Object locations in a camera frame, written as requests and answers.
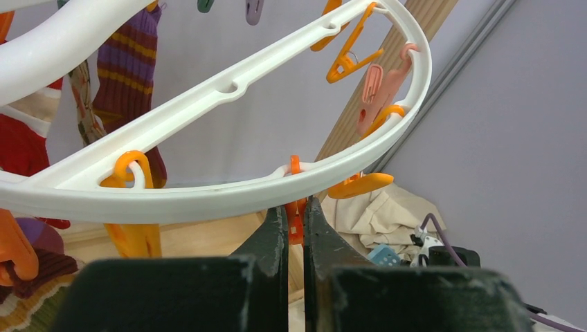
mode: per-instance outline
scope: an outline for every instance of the lavender wall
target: lavender wall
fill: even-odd
[[[524,299],[587,327],[587,1],[521,0],[386,171]]]

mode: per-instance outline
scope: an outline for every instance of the wooden pole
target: wooden pole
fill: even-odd
[[[449,16],[457,2],[458,0],[407,0],[405,6],[414,18],[416,18],[426,38],[430,41],[436,35],[436,32]],[[399,68],[401,60],[398,54],[405,43],[406,41],[401,33],[392,27],[381,44],[385,52],[374,63],[381,65],[385,71]],[[359,140],[359,137],[355,133],[355,126],[357,117],[359,116],[358,108],[361,101],[361,94],[363,93],[364,79],[365,77],[363,76],[322,146],[320,153],[318,153],[316,161],[337,154]],[[326,197],[326,191],[317,194],[317,196],[322,201]]]

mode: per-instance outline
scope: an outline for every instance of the green clothespin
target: green clothespin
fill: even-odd
[[[198,10],[200,12],[209,12],[214,4],[214,0],[198,0]]]

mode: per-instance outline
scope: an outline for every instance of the red fabric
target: red fabric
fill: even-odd
[[[32,176],[49,167],[45,138],[26,124],[0,114],[0,167],[7,172]]]
[[[61,90],[63,86],[63,77],[61,77],[60,79],[56,80],[55,82],[49,84],[47,87],[51,88],[51,89],[55,89],[55,90]]]

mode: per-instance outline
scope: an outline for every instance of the hole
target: hole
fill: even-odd
[[[234,82],[231,82],[229,85],[223,88],[217,89],[217,91],[220,93],[233,93],[236,90],[238,90],[238,86]]]
[[[336,24],[334,24],[334,23],[332,23],[332,22],[327,22],[327,23],[324,23],[324,24],[322,25],[322,27],[323,27],[324,29],[328,29],[328,30],[337,30],[337,29],[339,28],[339,26],[337,26]]]

